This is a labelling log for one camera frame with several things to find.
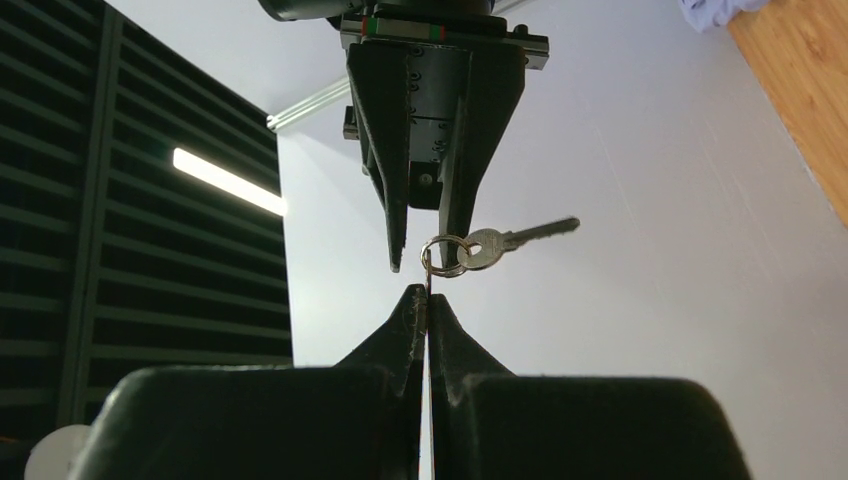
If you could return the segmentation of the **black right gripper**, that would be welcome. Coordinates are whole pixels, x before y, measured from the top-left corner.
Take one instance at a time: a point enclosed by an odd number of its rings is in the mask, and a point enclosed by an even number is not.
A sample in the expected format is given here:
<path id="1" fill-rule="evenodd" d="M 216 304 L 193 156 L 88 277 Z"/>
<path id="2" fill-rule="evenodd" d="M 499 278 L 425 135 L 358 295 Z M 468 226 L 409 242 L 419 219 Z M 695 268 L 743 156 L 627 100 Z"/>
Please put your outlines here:
<path id="1" fill-rule="evenodd" d="M 470 231 L 482 179 L 548 37 L 474 13 L 347 13 L 339 19 L 352 103 L 344 135 L 385 212 L 401 267 L 408 208 L 439 210 L 441 234 Z"/>

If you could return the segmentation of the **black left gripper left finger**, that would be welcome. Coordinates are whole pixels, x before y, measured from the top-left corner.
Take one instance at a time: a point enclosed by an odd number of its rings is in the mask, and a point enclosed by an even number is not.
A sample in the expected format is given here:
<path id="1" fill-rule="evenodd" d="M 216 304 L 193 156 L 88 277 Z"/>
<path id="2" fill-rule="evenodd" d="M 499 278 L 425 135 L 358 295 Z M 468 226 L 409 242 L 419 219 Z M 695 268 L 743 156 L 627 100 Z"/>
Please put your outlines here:
<path id="1" fill-rule="evenodd" d="M 74 479 L 415 479 L 426 290 L 330 367 L 165 366 L 122 379 Z"/>

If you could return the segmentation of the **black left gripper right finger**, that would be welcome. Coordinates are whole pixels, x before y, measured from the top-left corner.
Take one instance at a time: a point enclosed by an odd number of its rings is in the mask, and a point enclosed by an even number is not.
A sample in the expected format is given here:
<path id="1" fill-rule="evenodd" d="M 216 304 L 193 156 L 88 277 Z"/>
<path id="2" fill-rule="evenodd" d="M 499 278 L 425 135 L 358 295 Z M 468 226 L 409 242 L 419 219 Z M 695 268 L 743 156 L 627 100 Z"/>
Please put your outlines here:
<path id="1" fill-rule="evenodd" d="M 724 412 L 682 378 L 520 376 L 428 302 L 439 479 L 747 479 Z"/>

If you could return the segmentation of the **key bunch with ring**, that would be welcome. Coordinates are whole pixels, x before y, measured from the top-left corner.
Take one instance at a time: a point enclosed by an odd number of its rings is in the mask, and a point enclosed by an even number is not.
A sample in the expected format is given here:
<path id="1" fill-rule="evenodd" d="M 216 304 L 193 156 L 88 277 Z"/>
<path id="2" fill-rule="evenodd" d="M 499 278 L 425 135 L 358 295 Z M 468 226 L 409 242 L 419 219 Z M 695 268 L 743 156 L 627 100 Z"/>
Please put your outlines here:
<path id="1" fill-rule="evenodd" d="M 433 277 L 455 278 L 467 271 L 485 270 L 495 265 L 504 254 L 515 251 L 528 242 L 567 234 L 577 230 L 580 225 L 577 217 L 567 217 L 518 231 L 501 232 L 493 228 L 483 228 L 465 237 L 453 234 L 436 235 L 424 244 L 420 254 L 420 261 L 426 272 L 426 293 L 432 292 Z M 455 265 L 433 265 L 430 249 L 442 243 L 457 247 Z"/>

